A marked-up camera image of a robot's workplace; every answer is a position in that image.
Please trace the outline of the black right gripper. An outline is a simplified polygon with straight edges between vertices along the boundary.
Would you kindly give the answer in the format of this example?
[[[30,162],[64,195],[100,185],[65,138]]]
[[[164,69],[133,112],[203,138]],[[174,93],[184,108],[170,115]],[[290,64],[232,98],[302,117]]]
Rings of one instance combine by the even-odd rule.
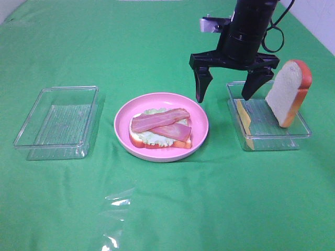
[[[265,83],[270,81],[277,68],[279,58],[273,54],[258,52],[266,28],[256,25],[255,28],[230,23],[221,33],[215,50],[191,54],[189,64],[194,70],[196,99],[202,103],[208,85],[213,77],[210,67],[223,67],[240,71],[248,71],[242,89],[242,97],[249,100]]]

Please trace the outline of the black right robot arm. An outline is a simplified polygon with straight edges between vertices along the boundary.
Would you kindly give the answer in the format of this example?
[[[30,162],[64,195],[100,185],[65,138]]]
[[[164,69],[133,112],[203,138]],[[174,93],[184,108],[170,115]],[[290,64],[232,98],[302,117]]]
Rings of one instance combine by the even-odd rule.
[[[194,71],[196,99],[202,102],[212,80],[211,67],[247,71],[242,97],[249,100],[270,81],[280,60],[275,55],[258,52],[277,1],[237,1],[231,18],[204,17],[203,20],[220,33],[215,50],[191,54],[189,64]]]

